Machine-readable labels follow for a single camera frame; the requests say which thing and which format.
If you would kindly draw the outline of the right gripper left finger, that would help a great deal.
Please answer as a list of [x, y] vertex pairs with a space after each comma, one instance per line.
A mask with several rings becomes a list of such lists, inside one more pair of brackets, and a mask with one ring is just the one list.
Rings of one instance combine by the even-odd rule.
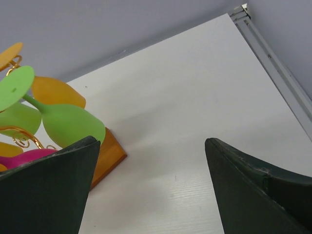
[[77, 234], [100, 141], [85, 137], [0, 174], [2, 234]]

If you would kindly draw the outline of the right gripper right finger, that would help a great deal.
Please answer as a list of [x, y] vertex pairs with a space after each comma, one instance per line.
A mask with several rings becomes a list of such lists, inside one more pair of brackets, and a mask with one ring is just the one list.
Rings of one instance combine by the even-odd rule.
[[225, 233], [311, 233], [309, 176], [267, 163], [217, 138], [205, 141], [205, 153]]

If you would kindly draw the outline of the magenta wine glass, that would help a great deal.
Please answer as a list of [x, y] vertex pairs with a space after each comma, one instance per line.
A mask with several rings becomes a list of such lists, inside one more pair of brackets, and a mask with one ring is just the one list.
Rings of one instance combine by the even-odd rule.
[[48, 156], [52, 153], [55, 153], [55, 149], [34, 149], [22, 154], [19, 154], [14, 157], [0, 157], [0, 163], [5, 166], [7, 169], [16, 168], [22, 164], [37, 160], [44, 156]]

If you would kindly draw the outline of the green wine glass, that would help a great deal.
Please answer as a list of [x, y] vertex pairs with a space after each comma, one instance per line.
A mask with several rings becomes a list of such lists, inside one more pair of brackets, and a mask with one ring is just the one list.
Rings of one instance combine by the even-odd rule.
[[34, 135], [41, 125], [41, 113], [37, 109], [17, 102], [0, 113], [0, 125], [20, 127]]
[[22, 66], [0, 81], [0, 109], [7, 110], [24, 99], [42, 115], [44, 128], [50, 139], [65, 148], [87, 136], [102, 143], [106, 136], [105, 125], [85, 109], [72, 104], [43, 104], [27, 94], [35, 79], [31, 66]]

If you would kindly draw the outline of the wooden rack base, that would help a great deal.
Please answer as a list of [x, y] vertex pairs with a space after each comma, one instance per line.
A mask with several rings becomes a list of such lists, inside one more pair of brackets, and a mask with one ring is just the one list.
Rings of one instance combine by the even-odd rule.
[[95, 188], [116, 166], [127, 157], [126, 152], [109, 128], [100, 146], [97, 164], [94, 171], [91, 188]]

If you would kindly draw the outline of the aluminium table edge rail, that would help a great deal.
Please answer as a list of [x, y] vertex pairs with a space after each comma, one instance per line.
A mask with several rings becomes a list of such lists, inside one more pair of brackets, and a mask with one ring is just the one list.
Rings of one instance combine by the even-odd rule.
[[312, 137], [312, 101], [287, 66], [265, 41], [245, 7], [228, 12], [233, 23], [280, 92], [309, 138]]

